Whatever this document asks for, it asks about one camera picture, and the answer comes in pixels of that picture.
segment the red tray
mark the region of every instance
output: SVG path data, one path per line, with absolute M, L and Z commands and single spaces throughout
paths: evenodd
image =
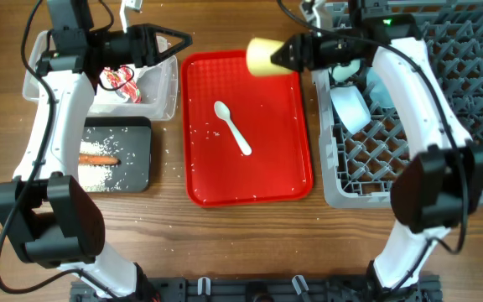
M 298 74 L 254 77 L 245 55 L 194 54 L 182 64 L 185 181 L 199 206 L 297 200 L 313 186 Z M 251 155 L 216 116 L 216 101 L 231 110 Z

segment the wood grain surface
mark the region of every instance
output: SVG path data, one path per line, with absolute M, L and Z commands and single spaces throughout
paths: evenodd
M 120 1 L 108 2 L 117 15 Z M 303 30 L 273 0 L 144 2 L 143 13 L 131 14 L 132 23 L 154 23 L 193 34 L 194 44 L 178 55 L 179 62 L 194 52 L 245 49 L 254 36 L 286 39 Z M 297 12 L 298 2 L 288 1 L 288 6 Z M 90 3 L 96 25 L 102 26 L 108 20 L 105 11 L 97 2 Z M 10 180 L 21 160 L 34 120 L 36 106 L 21 97 L 24 68 L 19 57 L 23 27 L 33 4 L 33 0 L 0 0 L 0 182 Z M 43 5 L 34 19 L 27 54 L 36 35 L 49 28 Z M 120 29 L 118 18 L 114 29 Z M 142 194 L 92 195 L 106 220 L 107 240 L 150 277 L 246 279 L 363 273 L 383 249 L 393 215 L 388 209 L 339 210 L 325 203 L 318 105 L 308 73 L 303 76 L 303 88 L 315 178 L 306 198 L 211 210 L 195 206 L 185 193 L 184 176 L 178 177 L 184 159 L 177 110 L 173 120 L 153 124 L 158 152 L 151 187 Z M 169 154 L 161 152 L 166 148 Z M 471 217 L 469 230 L 461 255 L 450 256 L 437 248 L 424 269 L 441 275 L 446 301 L 483 301 L 483 207 Z M 449 236 L 450 242 L 455 239 L 456 231 Z M 29 286 L 56 273 L 20 263 L 8 244 L 2 271 L 13 287 Z M 0 290 L 0 301 L 66 301 L 72 279 L 22 296 Z

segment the white plastic spoon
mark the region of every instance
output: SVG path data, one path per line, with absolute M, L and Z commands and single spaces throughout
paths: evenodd
M 225 103 L 217 101 L 214 104 L 214 110 L 216 110 L 217 117 L 225 121 L 228 127 L 231 129 L 232 135 L 234 135 L 234 139 L 238 143 L 238 146 L 240 147 L 243 155 L 251 155 L 251 147 L 243 138 L 242 134 L 238 131 L 236 126 L 234 126 L 234 123 L 231 120 L 231 111 L 228 110 L 228 107 L 225 105 Z

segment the carrot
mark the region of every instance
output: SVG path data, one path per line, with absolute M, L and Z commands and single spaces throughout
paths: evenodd
M 80 164 L 89 165 L 114 165 L 118 164 L 118 158 L 108 155 L 80 154 Z

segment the gray dish rack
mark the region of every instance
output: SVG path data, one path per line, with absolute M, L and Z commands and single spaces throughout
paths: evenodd
M 389 1 L 389 6 L 416 18 L 450 106 L 473 139 L 483 142 L 483 1 Z M 325 8 L 334 28 L 350 27 L 347 3 L 326 3 Z M 365 76 L 366 71 L 358 73 L 356 82 Z M 371 87 L 361 85 L 371 122 L 352 135 L 333 112 L 329 72 L 313 72 L 313 81 L 325 200 L 333 207 L 390 206 L 392 182 L 408 164 L 408 142 L 396 110 L 372 103 Z

